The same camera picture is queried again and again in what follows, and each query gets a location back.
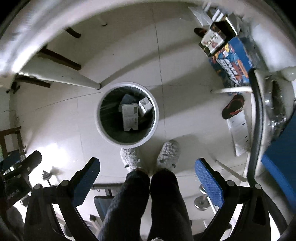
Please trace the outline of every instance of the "cardboard box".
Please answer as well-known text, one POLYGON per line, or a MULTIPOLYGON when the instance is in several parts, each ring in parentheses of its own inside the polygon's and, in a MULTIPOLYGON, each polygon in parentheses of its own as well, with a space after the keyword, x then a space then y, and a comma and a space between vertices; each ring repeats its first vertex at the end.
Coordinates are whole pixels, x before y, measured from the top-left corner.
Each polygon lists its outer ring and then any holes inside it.
POLYGON ((138 130, 138 104, 123 104, 122 107, 122 119, 123 130, 130 131, 131 129, 138 130))
POLYGON ((141 117, 143 117, 148 111, 150 111, 153 108, 153 105, 149 101, 147 97, 140 100, 139 102, 139 113, 141 117))
POLYGON ((250 84, 248 71, 253 67, 243 43, 232 38, 220 51, 210 58, 210 63, 222 78, 226 88, 250 84))

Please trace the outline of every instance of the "white box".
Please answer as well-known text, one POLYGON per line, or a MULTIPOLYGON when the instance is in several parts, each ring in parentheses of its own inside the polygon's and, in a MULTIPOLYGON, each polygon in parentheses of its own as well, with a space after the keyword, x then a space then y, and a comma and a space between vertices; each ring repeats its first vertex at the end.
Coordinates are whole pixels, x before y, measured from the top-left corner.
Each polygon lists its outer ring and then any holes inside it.
POLYGON ((122 118, 123 118, 123 130, 129 131, 130 129, 138 130, 138 104, 123 104, 122 118))
POLYGON ((250 137, 244 111, 242 110, 233 117, 227 119, 228 128, 232 135, 235 154, 240 156, 250 150, 250 137))
POLYGON ((153 108, 153 105, 151 104, 149 99, 145 97, 144 99, 140 100, 139 108, 140 115, 141 117, 143 117, 148 111, 150 111, 153 108))

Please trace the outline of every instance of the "shoe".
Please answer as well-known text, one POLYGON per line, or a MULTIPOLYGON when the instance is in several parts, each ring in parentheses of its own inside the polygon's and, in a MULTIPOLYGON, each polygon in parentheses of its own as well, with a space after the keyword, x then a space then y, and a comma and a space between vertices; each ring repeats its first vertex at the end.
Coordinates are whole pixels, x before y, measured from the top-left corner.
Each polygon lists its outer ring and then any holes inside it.
POLYGON ((141 168, 146 173, 148 173, 145 163, 141 159, 140 150, 138 148, 121 148, 120 156, 124 167, 128 172, 131 172, 137 168, 141 168))
POLYGON ((156 168, 154 173, 159 169, 172 170, 176 167, 176 164, 180 156, 180 145, 175 140, 170 140, 163 144, 163 147, 157 157, 156 168))
POLYGON ((244 97, 235 95, 228 105, 222 110, 223 119, 227 120, 242 111, 244 106, 244 97))
POLYGON ((204 35, 207 33, 207 30, 204 28, 195 28, 193 31, 195 32, 196 35, 198 35, 201 38, 203 38, 204 35))

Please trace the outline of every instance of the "chair leg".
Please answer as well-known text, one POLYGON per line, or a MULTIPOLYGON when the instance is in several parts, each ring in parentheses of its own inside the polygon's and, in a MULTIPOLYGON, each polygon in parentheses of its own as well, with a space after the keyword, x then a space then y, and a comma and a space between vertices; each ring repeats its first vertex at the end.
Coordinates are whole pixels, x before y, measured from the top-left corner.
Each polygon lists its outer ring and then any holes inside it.
POLYGON ((29 83, 29 84, 33 84, 33 85, 39 85, 45 88, 50 88, 51 84, 47 83, 43 80, 39 80, 36 77, 28 77, 28 76, 22 76, 22 75, 18 75, 15 77, 15 81, 17 82, 22 82, 22 83, 29 83))
POLYGON ((80 33, 77 33, 73 28, 67 28, 67 29, 65 29, 65 31, 68 34, 72 35, 74 38, 79 39, 81 37, 81 34, 80 33))
POLYGON ((7 136, 7 135, 10 135, 10 134, 15 134, 20 129, 21 129, 21 126, 0 131, 0 136, 7 136))
POLYGON ((3 159, 5 159, 5 158, 8 157, 8 152, 7 152, 7 149, 6 149, 4 136, 0 136, 0 146, 1 146, 1 149, 2 149, 3 159))
POLYGON ((104 27, 106 26, 108 23, 105 22, 100 16, 97 17, 97 19, 99 20, 100 24, 104 27))
POLYGON ((37 54, 40 58, 47 58, 47 59, 50 59, 58 64, 62 64, 62 65, 65 65, 65 66, 68 66, 70 68, 73 68, 75 70, 81 70, 81 65, 78 64, 78 63, 75 63, 74 61, 72 60, 69 60, 68 58, 65 58, 64 56, 54 52, 54 51, 51 51, 49 49, 45 47, 43 47, 37 54))
POLYGON ((19 146, 19 151, 20 151, 20 154, 21 154, 21 158, 22 160, 25 160, 26 159, 26 151, 24 150, 24 145, 22 143, 22 137, 20 135, 20 131, 16 131, 15 132, 16 135, 17 135, 17 143, 18 143, 18 146, 19 146))

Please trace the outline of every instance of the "blue box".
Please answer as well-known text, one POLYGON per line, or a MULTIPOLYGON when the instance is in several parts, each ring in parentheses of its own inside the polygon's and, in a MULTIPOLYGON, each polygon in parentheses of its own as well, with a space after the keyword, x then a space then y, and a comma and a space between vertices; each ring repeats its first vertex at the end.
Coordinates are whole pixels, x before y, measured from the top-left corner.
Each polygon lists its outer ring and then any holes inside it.
POLYGON ((222 78, 226 88, 250 84, 248 71, 253 67, 242 41, 232 38, 219 52, 210 58, 210 63, 222 78))

